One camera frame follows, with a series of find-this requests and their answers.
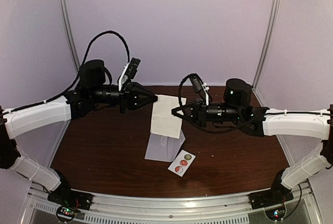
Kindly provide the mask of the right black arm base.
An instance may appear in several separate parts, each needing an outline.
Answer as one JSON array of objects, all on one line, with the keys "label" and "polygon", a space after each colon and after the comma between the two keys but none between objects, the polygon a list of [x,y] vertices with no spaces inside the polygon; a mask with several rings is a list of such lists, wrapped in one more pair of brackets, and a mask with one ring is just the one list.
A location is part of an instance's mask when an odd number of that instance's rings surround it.
[{"label": "right black arm base", "polygon": [[293,200],[293,194],[283,186],[249,194],[252,209],[267,208],[290,200]]}]

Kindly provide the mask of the pale blue envelope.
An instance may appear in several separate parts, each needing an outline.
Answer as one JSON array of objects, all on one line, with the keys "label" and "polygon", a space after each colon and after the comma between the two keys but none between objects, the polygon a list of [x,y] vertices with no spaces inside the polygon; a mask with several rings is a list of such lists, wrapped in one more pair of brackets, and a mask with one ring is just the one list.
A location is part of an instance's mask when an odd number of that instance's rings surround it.
[{"label": "pale blue envelope", "polygon": [[179,138],[171,138],[157,134],[150,134],[146,148],[145,159],[162,162],[172,162],[186,140],[183,131]]}]

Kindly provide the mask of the cream letter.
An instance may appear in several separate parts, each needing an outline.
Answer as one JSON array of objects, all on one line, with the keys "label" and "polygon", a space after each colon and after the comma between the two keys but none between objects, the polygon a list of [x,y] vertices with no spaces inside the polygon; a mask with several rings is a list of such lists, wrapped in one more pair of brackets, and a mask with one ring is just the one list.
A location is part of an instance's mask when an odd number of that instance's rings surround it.
[{"label": "cream letter", "polygon": [[178,139],[182,119],[172,115],[172,109],[179,107],[178,97],[158,94],[157,98],[152,107],[150,133]]}]

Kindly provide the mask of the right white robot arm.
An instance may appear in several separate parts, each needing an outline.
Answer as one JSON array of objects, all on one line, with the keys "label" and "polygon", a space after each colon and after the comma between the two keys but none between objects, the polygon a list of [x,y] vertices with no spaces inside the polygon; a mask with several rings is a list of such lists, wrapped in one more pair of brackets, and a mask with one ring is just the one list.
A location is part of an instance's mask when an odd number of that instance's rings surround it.
[{"label": "right white robot arm", "polygon": [[252,86],[232,78],[226,82],[223,101],[214,103],[208,86],[195,73],[185,77],[199,94],[196,101],[171,110],[193,127],[206,133],[224,134],[235,130],[249,136],[295,135],[320,139],[319,145],[295,165],[279,172],[267,192],[267,200],[279,203],[299,183],[332,167],[332,108],[317,111],[278,110],[251,106]]}]

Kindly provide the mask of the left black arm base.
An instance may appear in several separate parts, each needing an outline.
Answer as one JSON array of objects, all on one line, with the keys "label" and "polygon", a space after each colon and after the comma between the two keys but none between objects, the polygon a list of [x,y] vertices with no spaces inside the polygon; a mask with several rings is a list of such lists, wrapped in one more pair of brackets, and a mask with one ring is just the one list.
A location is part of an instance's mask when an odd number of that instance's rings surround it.
[{"label": "left black arm base", "polygon": [[90,210],[93,195],[90,193],[72,190],[70,187],[60,185],[54,191],[45,190],[48,200],[64,207]]}]

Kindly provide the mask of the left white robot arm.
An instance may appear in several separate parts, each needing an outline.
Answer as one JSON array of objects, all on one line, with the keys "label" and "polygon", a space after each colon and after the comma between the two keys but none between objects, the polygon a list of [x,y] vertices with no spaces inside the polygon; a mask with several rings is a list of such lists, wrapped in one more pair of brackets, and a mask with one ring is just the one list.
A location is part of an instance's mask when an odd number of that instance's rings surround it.
[{"label": "left white robot arm", "polygon": [[156,94],[133,81],[139,63],[139,59],[132,58],[124,66],[118,84],[114,85],[106,83],[112,80],[112,76],[104,62],[90,60],[80,67],[74,90],[33,106],[1,110],[1,168],[13,170],[44,186],[54,192],[55,198],[63,205],[72,204],[74,192],[65,186],[60,174],[21,155],[15,139],[43,126],[83,118],[95,111],[99,104],[119,107],[124,113],[155,103],[158,100]]}]

